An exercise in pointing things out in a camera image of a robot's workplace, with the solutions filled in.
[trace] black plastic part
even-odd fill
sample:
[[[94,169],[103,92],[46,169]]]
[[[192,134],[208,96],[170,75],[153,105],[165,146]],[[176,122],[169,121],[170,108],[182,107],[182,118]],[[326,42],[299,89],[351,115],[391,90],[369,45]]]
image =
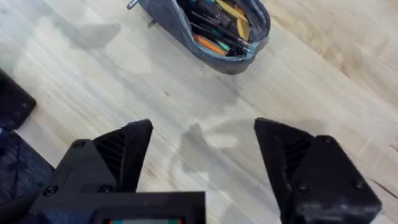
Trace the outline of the black plastic part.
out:
[[[151,133],[151,122],[143,120],[94,141],[75,141],[22,223],[206,223],[204,192],[135,193]]]
[[[152,129],[152,123],[146,119],[93,140],[117,180],[119,192],[136,191]]]
[[[18,129],[35,106],[36,101],[0,69],[0,128]]]
[[[283,224],[368,224],[377,198],[331,136],[258,118],[254,129]]]

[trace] light wood surface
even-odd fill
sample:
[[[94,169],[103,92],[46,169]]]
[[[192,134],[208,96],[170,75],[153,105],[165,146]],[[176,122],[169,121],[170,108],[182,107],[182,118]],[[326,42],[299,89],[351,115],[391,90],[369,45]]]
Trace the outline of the light wood surface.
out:
[[[57,165],[149,118],[139,191],[206,190],[208,223],[279,223],[262,116],[337,138],[384,203],[374,223],[398,223],[397,1],[263,2],[270,42],[229,76],[128,1],[0,0],[0,67],[38,102],[20,134]]]

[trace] pencil case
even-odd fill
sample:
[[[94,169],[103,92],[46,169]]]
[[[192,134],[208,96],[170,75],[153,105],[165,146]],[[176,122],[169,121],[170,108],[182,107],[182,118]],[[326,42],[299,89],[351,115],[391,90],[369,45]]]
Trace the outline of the pencil case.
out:
[[[234,1],[246,13],[248,21],[255,26],[250,31],[251,52],[233,57],[220,55],[195,41],[190,21],[177,0],[139,0],[139,4],[197,58],[219,72],[237,74],[245,71],[259,51],[268,43],[271,20],[259,0]]]

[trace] pen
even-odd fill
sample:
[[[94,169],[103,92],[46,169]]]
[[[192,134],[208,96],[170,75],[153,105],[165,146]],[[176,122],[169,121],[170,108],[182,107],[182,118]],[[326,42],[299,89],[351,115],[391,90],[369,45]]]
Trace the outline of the pen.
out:
[[[217,45],[212,43],[210,40],[205,39],[203,36],[200,36],[198,34],[194,34],[193,38],[199,43],[201,43],[203,46],[207,47],[208,49],[219,53],[220,55],[225,55],[225,52],[223,49],[219,48]]]
[[[209,39],[213,39],[213,40],[220,39],[225,44],[229,44],[231,46],[234,46],[234,47],[236,47],[238,49],[243,50],[244,52],[252,52],[251,49],[249,49],[249,48],[247,48],[245,46],[242,46],[241,44],[235,43],[232,40],[228,40],[226,38],[222,38],[222,36],[219,33],[217,33],[217,32],[212,32],[212,31],[210,31],[210,30],[208,30],[208,29],[206,29],[204,27],[201,27],[201,26],[199,26],[197,24],[194,24],[192,22],[191,22],[191,26],[192,26],[192,29],[196,33],[199,33],[200,35],[203,35],[203,36],[205,36],[205,37],[207,37]]]
[[[138,0],[131,0],[131,2],[127,5],[127,9],[128,10],[132,9],[137,3]]]
[[[221,27],[221,26],[218,26],[217,24],[214,24],[213,22],[211,22],[210,20],[206,19],[205,17],[199,15],[198,13],[192,11],[192,15],[195,16],[197,19],[199,19],[199,20],[201,20],[203,22],[206,22],[206,24],[208,24],[209,26],[212,26],[215,30],[220,32],[225,37],[233,39],[233,40],[237,41],[238,43],[240,43],[243,46],[248,46],[249,45],[245,40],[240,38],[240,36],[232,33],[231,31],[225,29],[224,27]]]

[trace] bolt head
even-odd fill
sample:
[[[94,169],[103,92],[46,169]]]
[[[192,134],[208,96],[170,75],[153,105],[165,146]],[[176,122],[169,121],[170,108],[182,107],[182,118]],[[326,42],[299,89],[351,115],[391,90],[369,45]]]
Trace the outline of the bolt head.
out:
[[[353,182],[353,187],[355,190],[365,191],[368,186],[366,185],[365,181],[363,181],[363,180],[355,180]]]
[[[57,193],[57,191],[58,191],[58,186],[57,186],[57,185],[50,186],[50,187],[47,187],[47,188],[44,190],[43,195],[44,195],[45,197],[49,197],[49,196],[52,196],[52,195],[54,195],[55,193]]]
[[[111,193],[113,191],[113,187],[110,185],[102,185],[98,189],[98,193]]]
[[[74,148],[79,148],[79,147],[83,147],[85,144],[86,144],[86,142],[83,141],[83,140],[76,140],[76,141],[72,144],[72,146],[73,146]]]

